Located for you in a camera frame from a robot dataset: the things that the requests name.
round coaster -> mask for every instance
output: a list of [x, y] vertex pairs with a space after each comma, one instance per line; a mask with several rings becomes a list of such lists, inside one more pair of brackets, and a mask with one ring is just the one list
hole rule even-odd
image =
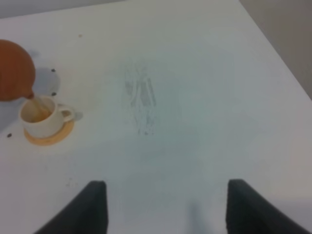
[[35, 138], [24, 129], [24, 135], [26, 139], [34, 144], [34, 145], [40, 145], [40, 146], [47, 146], [47, 145], [53, 145], [56, 144], [63, 139], [65, 139], [72, 131], [74, 128], [74, 121], [71, 120], [69, 122], [64, 123], [63, 128], [53, 136], [47, 137], [47, 138]]

white cup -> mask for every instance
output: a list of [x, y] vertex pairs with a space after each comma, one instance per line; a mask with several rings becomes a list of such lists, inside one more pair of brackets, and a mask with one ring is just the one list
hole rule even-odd
[[[75, 111], [66, 105], [57, 104], [52, 97], [40, 96], [42, 102], [51, 111], [51, 115], [40, 122], [31, 122], [38, 111], [34, 104], [27, 100], [19, 111], [19, 119], [26, 131], [36, 138], [47, 138], [62, 129], [65, 122], [75, 118]], [[63, 116], [62, 112], [69, 112], [68, 116]]]

tea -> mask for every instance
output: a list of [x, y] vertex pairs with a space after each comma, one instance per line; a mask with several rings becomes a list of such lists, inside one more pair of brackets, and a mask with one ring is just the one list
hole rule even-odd
[[38, 97], [31, 99], [31, 102], [33, 103], [37, 111], [37, 114], [33, 117], [31, 121], [32, 123], [43, 121], [51, 115], [51, 111]]

gray wall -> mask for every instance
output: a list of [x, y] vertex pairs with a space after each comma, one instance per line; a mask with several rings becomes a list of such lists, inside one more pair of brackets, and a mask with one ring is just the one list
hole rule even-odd
[[118, 0], [0, 0], [0, 18], [34, 14]]
[[312, 99], [312, 0], [240, 0]]

white table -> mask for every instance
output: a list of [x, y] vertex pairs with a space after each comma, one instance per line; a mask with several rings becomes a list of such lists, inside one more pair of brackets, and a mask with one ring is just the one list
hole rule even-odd
[[312, 103], [237, 0], [1, 19], [0, 37], [31, 53], [38, 93], [83, 113], [66, 140], [38, 147], [20, 101], [0, 105], [1, 233], [36, 231], [105, 180], [109, 234], [223, 234], [230, 178], [312, 231]]

